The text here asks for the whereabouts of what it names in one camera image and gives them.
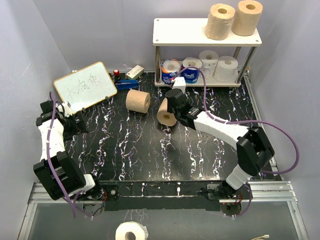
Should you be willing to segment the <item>blue Tempo roll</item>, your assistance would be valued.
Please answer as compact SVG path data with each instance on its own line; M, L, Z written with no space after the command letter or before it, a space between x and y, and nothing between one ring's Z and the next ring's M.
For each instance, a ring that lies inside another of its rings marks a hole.
M193 84L198 81L199 71L193 67L200 69L202 67L202 61L198 58L187 57L182 61L181 70L186 67L190 67L181 73L186 83Z

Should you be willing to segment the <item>light blue roll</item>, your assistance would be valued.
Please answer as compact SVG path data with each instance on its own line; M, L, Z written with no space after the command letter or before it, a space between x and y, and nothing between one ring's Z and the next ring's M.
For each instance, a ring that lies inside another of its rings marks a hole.
M171 79L180 71L181 65L176 59L165 60L160 67L161 80L166 85L171 84Z

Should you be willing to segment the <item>white patterned paper roll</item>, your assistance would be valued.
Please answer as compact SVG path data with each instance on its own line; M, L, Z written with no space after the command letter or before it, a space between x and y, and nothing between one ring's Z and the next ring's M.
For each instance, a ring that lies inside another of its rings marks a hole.
M219 55L212 50L204 50L199 54L202 61L201 71L205 79L209 79L214 75L219 60Z

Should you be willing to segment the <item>plain white paper roll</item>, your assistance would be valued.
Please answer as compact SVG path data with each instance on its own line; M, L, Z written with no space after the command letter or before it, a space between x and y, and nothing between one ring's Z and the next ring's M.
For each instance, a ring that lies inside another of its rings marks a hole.
M221 56L216 64L214 78L218 82L229 82L236 74L238 61L232 56Z

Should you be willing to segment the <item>brown roll front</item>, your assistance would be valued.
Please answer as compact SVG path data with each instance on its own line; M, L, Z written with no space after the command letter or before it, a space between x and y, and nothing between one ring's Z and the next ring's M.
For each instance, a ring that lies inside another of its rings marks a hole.
M260 2L256 0L240 1L234 14L232 32L242 37L253 35L262 12L263 5Z
M204 31L206 37L216 41L226 39L231 30L234 15L235 9L230 5L223 3L212 5Z

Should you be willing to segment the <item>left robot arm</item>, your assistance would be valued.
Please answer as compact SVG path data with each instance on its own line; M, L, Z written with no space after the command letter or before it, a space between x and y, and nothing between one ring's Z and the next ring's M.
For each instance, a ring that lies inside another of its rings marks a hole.
M40 162L33 166L40 183L55 201L65 194L73 199L77 193L81 199L99 199L102 185L92 174L84 174L65 149L66 141L88 132L83 112L71 113L68 102L52 100L42 102L40 107L42 114L35 124L41 133L42 154Z

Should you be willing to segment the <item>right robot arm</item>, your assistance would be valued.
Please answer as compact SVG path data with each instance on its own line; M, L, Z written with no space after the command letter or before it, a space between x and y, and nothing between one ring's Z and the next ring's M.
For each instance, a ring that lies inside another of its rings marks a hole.
M178 88L169 90L167 111L185 127L212 135L236 150L237 165L222 183L210 194L235 198L241 187L265 167L275 151L260 126L247 127L227 124L225 120L210 117L201 107L191 105L185 94Z

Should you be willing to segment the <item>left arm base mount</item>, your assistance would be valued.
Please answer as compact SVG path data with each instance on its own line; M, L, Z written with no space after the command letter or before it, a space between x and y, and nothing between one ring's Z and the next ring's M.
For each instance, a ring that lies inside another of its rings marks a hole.
M95 180L95 186L87 191L81 198L82 201L101 201L102 207L106 203L117 201L119 198L119 186L116 184L103 184Z

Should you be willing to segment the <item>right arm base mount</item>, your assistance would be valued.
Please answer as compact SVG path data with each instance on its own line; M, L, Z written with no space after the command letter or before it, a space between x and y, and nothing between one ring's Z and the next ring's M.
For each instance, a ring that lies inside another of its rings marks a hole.
M231 200L231 203L238 204L244 200L252 200L253 194L247 189L249 185L243 185L241 188L234 190L231 187L224 187L221 183L209 183L201 187L196 192L197 196L203 196L207 200Z

